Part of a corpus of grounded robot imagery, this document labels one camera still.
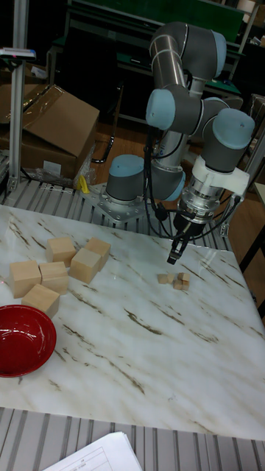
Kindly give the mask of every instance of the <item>metal workbench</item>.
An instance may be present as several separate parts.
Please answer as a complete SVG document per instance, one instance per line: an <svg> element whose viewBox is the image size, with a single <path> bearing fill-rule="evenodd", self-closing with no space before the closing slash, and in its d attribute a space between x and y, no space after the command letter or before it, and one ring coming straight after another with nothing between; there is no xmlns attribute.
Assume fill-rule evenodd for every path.
<svg viewBox="0 0 265 471"><path fill-rule="evenodd" d="M95 185L94 191L100 192L102 185ZM63 188L49 183L39 183L32 180L22 180L17 189L5 197L0 196L0 204L10 206L12 208L20 208L38 213L60 216L76 221L90 222L93 224L117 227L122 230L129 230L135 233L147 234L155 236L150 230L146 217L142 216L131 222L115 224L111 220L102 215L97 207L86 201L80 196L79 191L70 188ZM173 236L175 234L173 226L174 214L171 213L170 221L165 222L166 229ZM151 218L153 227L160 233L160 225L158 220L153 216ZM205 234L212 225L207 224L202 233L202 237L194 241L197 246L210 247L212 249L232 250L227 238L220 236L218 229L210 235Z"/></svg>
<svg viewBox="0 0 265 471"><path fill-rule="evenodd" d="M44 470L115 431L127 434L143 471L265 470L264 442L3 408L0 470Z"/></svg>

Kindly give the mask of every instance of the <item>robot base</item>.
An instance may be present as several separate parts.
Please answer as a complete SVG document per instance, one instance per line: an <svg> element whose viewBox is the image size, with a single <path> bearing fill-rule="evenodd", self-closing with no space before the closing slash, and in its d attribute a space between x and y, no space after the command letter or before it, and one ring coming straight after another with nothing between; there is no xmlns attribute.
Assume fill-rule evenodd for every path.
<svg viewBox="0 0 265 471"><path fill-rule="evenodd" d="M139 196L133 201L120 201L106 192L106 183L90 187L90 193L81 193L97 210L115 224L121 224L145 215L144 201Z"/></svg>

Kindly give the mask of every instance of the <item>red bowl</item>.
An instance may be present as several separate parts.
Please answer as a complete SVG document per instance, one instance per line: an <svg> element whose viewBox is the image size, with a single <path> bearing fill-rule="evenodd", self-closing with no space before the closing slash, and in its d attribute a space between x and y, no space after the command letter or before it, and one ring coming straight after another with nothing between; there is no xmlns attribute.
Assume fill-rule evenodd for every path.
<svg viewBox="0 0 265 471"><path fill-rule="evenodd" d="M22 376L51 356L56 330L50 318L29 306L0 308L0 376Z"/></svg>

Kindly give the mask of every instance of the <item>small wooden block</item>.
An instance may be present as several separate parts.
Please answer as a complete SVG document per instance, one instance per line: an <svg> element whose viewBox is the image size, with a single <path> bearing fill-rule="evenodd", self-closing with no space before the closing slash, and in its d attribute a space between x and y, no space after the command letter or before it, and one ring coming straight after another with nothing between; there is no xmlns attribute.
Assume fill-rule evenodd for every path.
<svg viewBox="0 0 265 471"><path fill-rule="evenodd" d="M189 273L179 273L178 276L177 276L177 279L182 280L182 281L189 281L190 277L191 276L190 276Z"/></svg>
<svg viewBox="0 0 265 471"><path fill-rule="evenodd" d="M40 282L41 274L35 260L10 264L10 288L14 298L25 296Z"/></svg>
<svg viewBox="0 0 265 471"><path fill-rule="evenodd" d="M68 273L63 262L40 263L41 284L59 294L66 294Z"/></svg>
<svg viewBox="0 0 265 471"><path fill-rule="evenodd" d="M111 245L107 242L100 241L98 238L92 237L90 241L85 245L86 250L97 253L101 256L99 271L102 270L103 266L107 262L108 256L110 254Z"/></svg>
<svg viewBox="0 0 265 471"><path fill-rule="evenodd" d="M167 282L168 282L170 285L173 283L174 277L175 277L174 273L169 273L169 274L168 274L168 276L167 276L167 279L168 279Z"/></svg>
<svg viewBox="0 0 265 471"><path fill-rule="evenodd" d="M58 311L60 295L42 285L35 285L22 299L21 304L44 312L50 319Z"/></svg>
<svg viewBox="0 0 265 471"><path fill-rule="evenodd" d="M46 247L46 259L48 262L63 262L66 266L71 265L71 259L77 251L70 237L49 238Z"/></svg>
<svg viewBox="0 0 265 471"><path fill-rule="evenodd" d="M166 285L167 282L168 282L167 275L164 275L162 273L160 275L158 275L158 282L161 285Z"/></svg>
<svg viewBox="0 0 265 471"><path fill-rule="evenodd" d="M99 271L101 255L87 249L81 249L72 258L69 275L89 284Z"/></svg>
<svg viewBox="0 0 265 471"><path fill-rule="evenodd" d="M174 289L182 289L183 288L182 281L181 280L174 280L173 288Z"/></svg>
<svg viewBox="0 0 265 471"><path fill-rule="evenodd" d="M182 288L184 291L188 291L189 289L189 281L182 280Z"/></svg>

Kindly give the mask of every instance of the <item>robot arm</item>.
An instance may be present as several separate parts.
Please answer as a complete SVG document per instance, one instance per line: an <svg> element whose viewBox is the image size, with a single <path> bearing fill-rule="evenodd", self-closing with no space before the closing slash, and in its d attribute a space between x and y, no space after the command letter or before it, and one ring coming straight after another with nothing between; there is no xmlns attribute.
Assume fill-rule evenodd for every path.
<svg viewBox="0 0 265 471"><path fill-rule="evenodd" d="M225 64L225 38L177 21L157 31L150 54L155 90L147 106L148 124L193 135L205 113L204 108L211 106L211 101L199 99L203 86L219 75ZM198 93L189 93L184 70L197 81Z"/></svg>
<svg viewBox="0 0 265 471"><path fill-rule="evenodd" d="M180 166L183 136L202 136L204 149L193 167L191 182L182 192L174 219L177 234L168 262L175 263L189 239L199 236L213 218L223 188L235 194L235 202L242 198L249 176L236 165L250 140L254 121L231 110L222 100L200 98L205 81L219 75L224 65L226 44L222 35L171 23L157 31L150 53L156 89L149 98L146 120L151 127L169 130L167 136L177 136L178 156L175 158L175 146L166 155L152 155L150 128L145 165L136 155L116 157L110 167L106 197L116 205L129 205L144 193L147 216L150 197L155 215L160 221L165 220L167 214L157 210L161 208L156 207L154 199L172 201L180 195L185 182ZM185 84L185 69L193 77L191 90Z"/></svg>
<svg viewBox="0 0 265 471"><path fill-rule="evenodd" d="M148 124L205 139L191 182L178 202L174 219L177 235L168 259L174 264L189 239L198 236L213 218L222 189L238 197L244 194L249 175L236 165L250 141L254 121L221 100L202 101L196 94L191 96L186 88L184 68L202 84L219 75L226 55L222 35L176 22L158 30L150 53L157 88L147 105Z"/></svg>

